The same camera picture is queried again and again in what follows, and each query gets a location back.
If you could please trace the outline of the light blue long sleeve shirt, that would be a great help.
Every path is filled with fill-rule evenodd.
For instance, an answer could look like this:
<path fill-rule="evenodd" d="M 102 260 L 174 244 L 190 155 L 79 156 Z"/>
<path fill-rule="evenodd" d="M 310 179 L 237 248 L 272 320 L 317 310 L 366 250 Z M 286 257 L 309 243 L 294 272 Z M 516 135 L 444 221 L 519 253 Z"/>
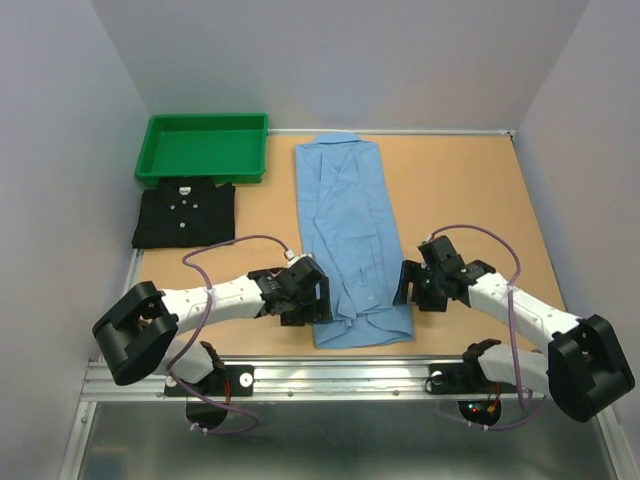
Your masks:
<path fill-rule="evenodd" d="M 329 278 L 328 323 L 319 349 L 411 341 L 411 310 L 393 303 L 404 260 L 376 143 L 324 133 L 295 148 L 296 201 L 304 252 Z"/>

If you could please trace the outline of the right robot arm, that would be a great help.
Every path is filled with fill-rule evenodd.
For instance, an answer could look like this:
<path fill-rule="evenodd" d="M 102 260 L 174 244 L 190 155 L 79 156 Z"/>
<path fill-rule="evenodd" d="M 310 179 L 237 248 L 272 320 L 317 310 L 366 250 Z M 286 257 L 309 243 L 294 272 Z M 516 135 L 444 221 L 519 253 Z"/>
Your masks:
<path fill-rule="evenodd" d="M 446 236 L 423 242 L 419 262 L 401 264 L 397 305 L 444 312 L 458 301 L 506 325 L 533 350 L 497 339 L 471 344 L 459 363 L 432 373 L 435 395 L 481 393 L 509 384 L 551 399 L 569 418 L 586 422 L 631 392 L 634 375 L 611 323 L 599 315 L 579 317 L 517 288 L 494 267 L 465 262 Z"/>

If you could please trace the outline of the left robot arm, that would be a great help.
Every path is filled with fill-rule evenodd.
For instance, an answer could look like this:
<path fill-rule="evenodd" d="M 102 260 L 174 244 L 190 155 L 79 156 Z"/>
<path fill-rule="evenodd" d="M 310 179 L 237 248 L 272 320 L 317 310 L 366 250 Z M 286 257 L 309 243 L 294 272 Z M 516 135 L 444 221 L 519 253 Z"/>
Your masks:
<path fill-rule="evenodd" d="M 332 320 L 329 279 L 309 255 L 286 267 L 249 272 L 216 285 L 158 289 L 151 281 L 132 287 L 94 324 L 92 334 L 119 386 L 151 374 L 175 374 L 199 393 L 215 392 L 223 371 L 213 348 L 179 336 L 209 324 L 277 316 L 283 326 Z"/>

